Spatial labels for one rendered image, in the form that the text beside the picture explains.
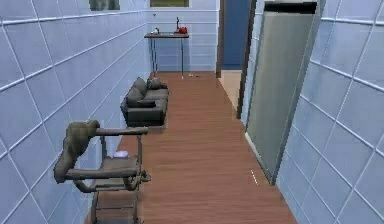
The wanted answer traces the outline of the grey brown two-seat couch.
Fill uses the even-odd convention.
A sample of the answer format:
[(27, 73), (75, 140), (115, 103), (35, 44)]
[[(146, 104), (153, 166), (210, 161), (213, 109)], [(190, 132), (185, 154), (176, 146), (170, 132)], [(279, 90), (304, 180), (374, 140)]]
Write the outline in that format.
[(127, 127), (162, 126), (165, 123), (169, 90), (149, 90), (147, 80), (138, 77), (120, 104)]

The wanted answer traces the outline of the dark grey couch pillow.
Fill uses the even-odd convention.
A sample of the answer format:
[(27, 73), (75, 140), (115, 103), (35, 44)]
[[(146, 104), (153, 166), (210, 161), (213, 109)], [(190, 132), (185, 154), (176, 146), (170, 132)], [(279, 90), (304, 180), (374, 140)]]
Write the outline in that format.
[(152, 78), (147, 80), (147, 88), (149, 90), (167, 89), (168, 86), (162, 83), (159, 78)]

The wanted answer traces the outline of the dark brown tall table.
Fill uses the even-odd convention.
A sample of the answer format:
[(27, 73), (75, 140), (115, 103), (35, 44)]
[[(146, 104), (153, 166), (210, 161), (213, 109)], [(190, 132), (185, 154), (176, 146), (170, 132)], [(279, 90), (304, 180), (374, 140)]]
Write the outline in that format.
[(152, 62), (152, 73), (156, 77), (158, 73), (157, 64), (157, 53), (156, 53), (156, 40), (157, 39), (179, 39), (181, 49), (181, 78), (184, 78), (184, 40), (189, 38), (188, 34), (172, 33), (172, 32), (161, 32), (158, 34), (147, 33), (144, 35), (145, 39), (150, 42), (151, 50), (151, 62)]

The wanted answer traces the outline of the grey open room door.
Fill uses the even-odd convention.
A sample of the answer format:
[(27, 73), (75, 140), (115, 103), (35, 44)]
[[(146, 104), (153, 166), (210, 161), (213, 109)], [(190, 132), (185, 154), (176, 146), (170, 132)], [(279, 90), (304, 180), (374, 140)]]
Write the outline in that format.
[(262, 7), (246, 137), (274, 185), (312, 42), (317, 0), (267, 0)]

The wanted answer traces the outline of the green view window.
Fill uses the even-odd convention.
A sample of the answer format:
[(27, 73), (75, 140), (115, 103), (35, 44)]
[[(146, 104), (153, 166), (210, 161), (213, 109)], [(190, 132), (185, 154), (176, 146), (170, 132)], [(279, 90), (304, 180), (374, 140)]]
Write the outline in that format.
[(150, 7), (189, 7), (190, 0), (150, 0)]

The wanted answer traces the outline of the dark window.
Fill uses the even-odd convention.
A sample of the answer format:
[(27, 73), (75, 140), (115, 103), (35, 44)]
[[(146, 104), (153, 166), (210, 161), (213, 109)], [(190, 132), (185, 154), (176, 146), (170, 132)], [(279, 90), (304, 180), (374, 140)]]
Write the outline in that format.
[(89, 0), (91, 11), (119, 10), (119, 0)]

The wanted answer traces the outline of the dark brown door frame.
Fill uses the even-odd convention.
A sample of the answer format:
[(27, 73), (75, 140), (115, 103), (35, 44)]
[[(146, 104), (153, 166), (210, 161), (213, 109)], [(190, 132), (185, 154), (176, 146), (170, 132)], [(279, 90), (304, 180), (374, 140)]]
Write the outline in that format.
[(215, 75), (222, 67), (240, 70), (236, 118), (243, 111), (249, 53), (257, 0), (219, 0), (219, 27)]

